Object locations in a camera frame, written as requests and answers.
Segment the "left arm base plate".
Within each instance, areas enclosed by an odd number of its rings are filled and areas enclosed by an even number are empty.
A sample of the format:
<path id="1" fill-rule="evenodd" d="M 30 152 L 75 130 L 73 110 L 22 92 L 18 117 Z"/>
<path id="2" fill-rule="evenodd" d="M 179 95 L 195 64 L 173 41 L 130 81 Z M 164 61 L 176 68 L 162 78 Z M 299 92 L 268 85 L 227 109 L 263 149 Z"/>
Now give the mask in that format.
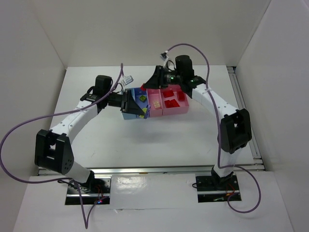
<path id="1" fill-rule="evenodd" d="M 84 205 L 93 205 L 96 201 L 98 201 L 98 205 L 110 204 L 112 178 L 104 177 L 101 180 L 104 182 L 104 186 L 95 185 L 92 190 L 87 190 L 79 185 Z M 80 205 L 79 192 L 73 181 L 59 180 L 58 183 L 67 188 L 65 205 Z"/>

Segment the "green white lego piece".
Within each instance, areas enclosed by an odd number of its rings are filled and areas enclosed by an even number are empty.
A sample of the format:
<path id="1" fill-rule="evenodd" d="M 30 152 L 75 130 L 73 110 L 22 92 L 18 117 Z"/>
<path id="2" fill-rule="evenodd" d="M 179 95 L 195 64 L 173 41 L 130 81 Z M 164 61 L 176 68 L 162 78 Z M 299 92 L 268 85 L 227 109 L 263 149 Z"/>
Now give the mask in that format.
<path id="1" fill-rule="evenodd" d="M 144 95 L 140 95 L 140 96 L 139 96 L 139 100 L 140 100 L 141 102 L 146 102 L 147 97 L 144 96 Z"/>

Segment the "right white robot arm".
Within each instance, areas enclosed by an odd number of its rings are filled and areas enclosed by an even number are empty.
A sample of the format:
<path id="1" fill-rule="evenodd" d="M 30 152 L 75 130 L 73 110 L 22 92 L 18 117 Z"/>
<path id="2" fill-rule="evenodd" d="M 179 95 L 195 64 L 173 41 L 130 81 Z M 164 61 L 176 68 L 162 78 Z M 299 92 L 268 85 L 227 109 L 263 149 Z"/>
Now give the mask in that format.
<path id="1" fill-rule="evenodd" d="M 143 88 L 166 89 L 178 85 L 184 94 L 213 113 L 218 128 L 218 157 L 211 176 L 216 185 L 221 185 L 231 178 L 241 149 L 252 139 L 250 114 L 246 109 L 230 105 L 209 87 L 205 79 L 195 75 L 188 55 L 177 56 L 173 70 L 168 67 L 167 54 L 163 53 L 161 57 L 164 64 L 155 67 Z"/>

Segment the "red flower lego piece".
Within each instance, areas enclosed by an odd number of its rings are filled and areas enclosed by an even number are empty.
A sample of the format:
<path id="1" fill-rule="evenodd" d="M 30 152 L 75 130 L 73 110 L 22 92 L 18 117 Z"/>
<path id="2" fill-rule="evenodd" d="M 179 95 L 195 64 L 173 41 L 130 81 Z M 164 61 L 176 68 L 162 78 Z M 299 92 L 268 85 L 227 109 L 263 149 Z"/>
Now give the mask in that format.
<path id="1" fill-rule="evenodd" d="M 164 101 L 164 103 L 165 103 L 165 107 L 166 108 L 175 108 L 175 107 L 179 107 L 180 106 L 175 99 L 166 100 L 166 101 Z"/>

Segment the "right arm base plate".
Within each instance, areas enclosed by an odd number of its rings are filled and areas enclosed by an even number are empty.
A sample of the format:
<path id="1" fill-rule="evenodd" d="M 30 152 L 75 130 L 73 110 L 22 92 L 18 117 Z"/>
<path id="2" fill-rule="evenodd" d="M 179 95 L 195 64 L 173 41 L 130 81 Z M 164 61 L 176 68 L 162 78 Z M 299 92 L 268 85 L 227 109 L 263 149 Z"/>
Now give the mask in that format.
<path id="1" fill-rule="evenodd" d="M 220 187 L 216 187 L 211 176 L 196 176 L 196 181 L 192 187 L 197 190 L 198 203 L 217 203 L 226 202 L 230 197 L 230 201 L 241 201 L 238 179 L 233 175 L 231 180 L 228 180 Z"/>

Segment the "red lego plate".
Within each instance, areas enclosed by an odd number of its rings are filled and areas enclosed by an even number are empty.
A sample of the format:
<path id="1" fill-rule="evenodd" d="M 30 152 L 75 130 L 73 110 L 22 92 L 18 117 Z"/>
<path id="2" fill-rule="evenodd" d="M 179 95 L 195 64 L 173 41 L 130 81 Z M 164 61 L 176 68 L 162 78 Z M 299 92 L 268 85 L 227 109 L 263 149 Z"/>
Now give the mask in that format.
<path id="1" fill-rule="evenodd" d="M 184 102 L 185 101 L 185 94 L 184 94 L 184 92 L 177 91 L 177 98 L 178 98 L 178 101 Z"/>

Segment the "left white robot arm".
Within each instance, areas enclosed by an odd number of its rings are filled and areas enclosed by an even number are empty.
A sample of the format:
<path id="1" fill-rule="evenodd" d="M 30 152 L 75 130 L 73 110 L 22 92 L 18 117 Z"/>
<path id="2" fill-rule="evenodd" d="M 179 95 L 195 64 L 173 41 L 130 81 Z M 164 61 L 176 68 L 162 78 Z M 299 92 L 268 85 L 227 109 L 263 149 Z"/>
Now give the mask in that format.
<path id="1" fill-rule="evenodd" d="M 102 189 L 105 182 L 96 179 L 92 170 L 75 161 L 71 144 L 78 133 L 106 106 L 118 107 L 121 112 L 135 116 L 146 114 L 135 102 L 131 91 L 116 93 L 112 84 L 111 77 L 98 75 L 95 85 L 80 98 L 72 113 L 50 130 L 40 130 L 36 135 L 35 164 L 71 178 L 85 192 Z"/>

